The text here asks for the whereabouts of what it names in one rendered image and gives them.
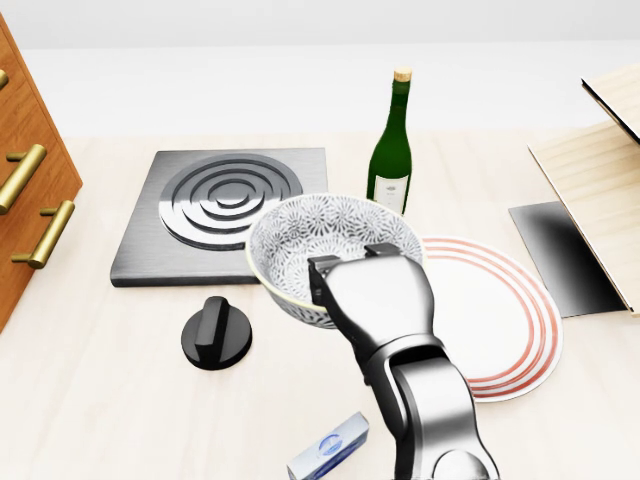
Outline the blue and white food box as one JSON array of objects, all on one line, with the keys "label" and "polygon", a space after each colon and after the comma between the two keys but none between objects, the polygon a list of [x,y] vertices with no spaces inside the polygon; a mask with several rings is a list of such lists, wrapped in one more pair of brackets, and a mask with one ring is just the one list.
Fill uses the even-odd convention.
[{"label": "blue and white food box", "polygon": [[290,480],[319,480],[367,440],[369,422],[361,412],[324,435],[287,464]]}]

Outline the pale wooden rack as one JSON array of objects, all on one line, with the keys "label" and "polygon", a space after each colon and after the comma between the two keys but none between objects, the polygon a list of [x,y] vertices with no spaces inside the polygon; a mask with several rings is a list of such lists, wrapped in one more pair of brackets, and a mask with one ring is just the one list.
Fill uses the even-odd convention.
[{"label": "pale wooden rack", "polygon": [[640,318],[640,63],[582,86],[609,120],[530,147],[556,198],[509,213],[562,316]]}]

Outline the wooden cabinet drawer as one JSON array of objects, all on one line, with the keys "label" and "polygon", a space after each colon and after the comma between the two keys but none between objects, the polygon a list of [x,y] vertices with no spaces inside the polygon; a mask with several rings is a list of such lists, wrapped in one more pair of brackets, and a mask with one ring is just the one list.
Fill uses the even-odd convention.
[{"label": "wooden cabinet drawer", "polygon": [[7,153],[26,152],[33,144],[40,144],[47,149],[47,156],[24,187],[9,212],[6,215],[0,215],[0,246],[5,242],[12,243],[22,236],[19,230],[27,221],[26,217],[35,212],[35,201],[42,197],[42,193],[39,193],[42,188],[42,175],[47,172],[46,163],[50,159],[56,144],[49,122],[46,120],[34,95],[33,99],[34,109],[29,115],[28,123],[23,130],[22,139],[25,150],[8,151],[0,147],[0,186],[18,166],[17,162],[7,161]]},{"label": "wooden cabinet drawer", "polygon": [[12,263],[16,253],[30,253],[41,238],[51,218],[39,214],[41,208],[58,207],[64,200],[73,202],[82,181],[73,162],[61,145],[56,145],[46,163],[47,172],[42,175],[42,197],[35,201],[35,212],[29,214],[19,233],[22,236],[12,243],[0,246],[0,332],[9,321],[14,308],[31,280],[32,269],[26,263]]},{"label": "wooden cabinet drawer", "polygon": [[0,91],[0,147],[24,151],[23,130],[34,109],[34,99],[17,57],[3,36],[0,36],[0,69],[9,77]]}]

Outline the round black stove knob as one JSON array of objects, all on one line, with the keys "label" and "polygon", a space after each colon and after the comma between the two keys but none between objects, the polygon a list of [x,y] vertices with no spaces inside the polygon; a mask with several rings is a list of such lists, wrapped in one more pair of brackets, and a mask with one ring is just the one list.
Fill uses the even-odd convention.
[{"label": "round black stove knob", "polygon": [[222,370],[237,364],[252,344],[247,316],[222,296],[209,297],[185,324],[181,347],[189,362],[202,370]]}]

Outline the brown wooden cabinet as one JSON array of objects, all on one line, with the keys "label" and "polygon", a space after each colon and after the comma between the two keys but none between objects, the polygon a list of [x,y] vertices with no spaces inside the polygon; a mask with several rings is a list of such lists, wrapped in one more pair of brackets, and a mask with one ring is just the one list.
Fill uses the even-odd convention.
[{"label": "brown wooden cabinet", "polygon": [[0,14],[0,332],[74,210],[81,177]]}]

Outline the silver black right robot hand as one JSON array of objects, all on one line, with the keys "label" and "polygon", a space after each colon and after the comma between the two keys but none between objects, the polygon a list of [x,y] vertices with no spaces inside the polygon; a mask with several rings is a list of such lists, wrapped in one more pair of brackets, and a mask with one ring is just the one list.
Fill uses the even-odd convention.
[{"label": "silver black right robot hand", "polygon": [[322,306],[350,342],[369,359],[403,337],[433,334],[434,295],[421,264],[391,243],[369,244],[365,256],[308,259],[312,301]]}]

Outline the flat dark stove plate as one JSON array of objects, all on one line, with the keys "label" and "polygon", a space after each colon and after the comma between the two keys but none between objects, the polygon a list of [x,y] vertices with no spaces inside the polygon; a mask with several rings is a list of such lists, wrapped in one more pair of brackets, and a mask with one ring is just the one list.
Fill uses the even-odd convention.
[{"label": "flat dark stove plate", "polygon": [[263,210],[327,191],[322,148],[159,151],[111,267],[115,287],[254,284]]}]

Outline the white floral patterned bowl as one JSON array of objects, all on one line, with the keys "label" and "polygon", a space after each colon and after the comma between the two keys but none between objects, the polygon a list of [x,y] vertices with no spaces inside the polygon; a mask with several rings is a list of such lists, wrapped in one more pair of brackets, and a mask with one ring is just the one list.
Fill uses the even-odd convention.
[{"label": "white floral patterned bowl", "polygon": [[326,309],[312,302],[310,257],[365,257],[370,244],[391,243],[424,265],[419,236],[404,218],[371,200],[344,194],[291,197],[263,211],[249,228],[248,265],[278,307],[306,325],[333,330]]}]

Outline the green glass wine bottle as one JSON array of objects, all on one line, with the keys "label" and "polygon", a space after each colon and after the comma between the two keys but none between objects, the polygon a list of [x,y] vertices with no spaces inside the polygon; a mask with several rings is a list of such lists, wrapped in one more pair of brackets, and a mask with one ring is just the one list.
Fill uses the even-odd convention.
[{"label": "green glass wine bottle", "polygon": [[368,167],[367,198],[400,215],[405,213],[412,175],[412,155],[406,131],[411,78],[410,67],[394,69],[386,126]]}]

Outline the white plate with red rings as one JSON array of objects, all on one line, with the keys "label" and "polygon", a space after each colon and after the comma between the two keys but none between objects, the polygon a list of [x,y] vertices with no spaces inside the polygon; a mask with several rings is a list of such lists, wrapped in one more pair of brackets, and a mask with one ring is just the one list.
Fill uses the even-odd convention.
[{"label": "white plate with red rings", "polygon": [[563,323],[544,284],[489,245],[422,240],[435,296],[435,335],[478,402],[525,395],[545,382],[563,348]]}]

